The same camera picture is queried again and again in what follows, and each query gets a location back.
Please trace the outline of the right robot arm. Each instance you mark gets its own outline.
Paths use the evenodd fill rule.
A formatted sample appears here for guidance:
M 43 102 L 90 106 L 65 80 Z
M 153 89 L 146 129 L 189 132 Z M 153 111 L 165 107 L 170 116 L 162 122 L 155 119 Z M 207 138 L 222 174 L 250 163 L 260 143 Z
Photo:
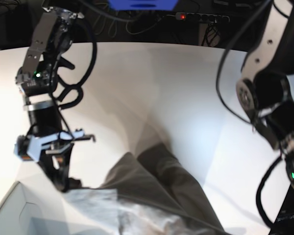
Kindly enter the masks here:
M 15 78 L 30 127 L 25 135 L 17 138 L 14 153 L 23 161 L 36 162 L 58 191 L 67 192 L 81 187 L 80 180 L 69 176 L 74 144 L 94 141 L 95 136 L 82 129 L 71 130 L 61 111 L 82 101 L 82 87 L 95 66 L 98 48 L 92 29 L 84 19 L 81 3 L 46 0 L 42 7 L 44 12 Z M 58 69 L 75 68 L 63 54 L 73 44 L 76 23 L 82 24 L 92 43 L 91 60 L 83 77 L 75 84 L 68 84 Z

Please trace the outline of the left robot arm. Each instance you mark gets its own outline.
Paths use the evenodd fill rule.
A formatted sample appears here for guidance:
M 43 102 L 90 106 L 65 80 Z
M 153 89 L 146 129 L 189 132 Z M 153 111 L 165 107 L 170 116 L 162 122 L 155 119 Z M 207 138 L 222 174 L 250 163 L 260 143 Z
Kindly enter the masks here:
M 271 0 L 264 0 L 227 44 L 217 70 L 220 81 L 228 53 L 263 13 L 265 25 L 259 40 L 245 56 L 241 78 L 236 83 L 239 104 L 246 114 L 244 122 L 251 125 L 267 140 L 273 150 L 280 152 L 263 176 L 257 192 L 256 206 L 265 225 L 274 223 L 268 218 L 261 202 L 262 189 L 274 168 L 286 163 L 286 172 L 294 189 L 294 99 L 289 75 L 294 75 L 294 0 L 290 12 L 284 14 Z

